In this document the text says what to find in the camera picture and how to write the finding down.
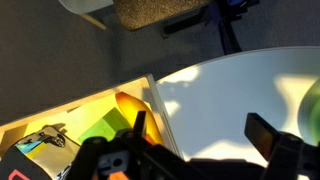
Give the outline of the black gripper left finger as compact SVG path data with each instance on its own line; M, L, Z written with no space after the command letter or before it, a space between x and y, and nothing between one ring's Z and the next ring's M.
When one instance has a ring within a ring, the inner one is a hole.
M136 120L133 126L133 131L138 135L146 134L146 112L139 111L136 116Z

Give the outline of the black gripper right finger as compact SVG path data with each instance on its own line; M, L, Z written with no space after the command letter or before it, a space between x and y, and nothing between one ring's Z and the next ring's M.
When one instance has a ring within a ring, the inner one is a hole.
M269 161L280 132L257 113L248 113L244 134L262 157Z

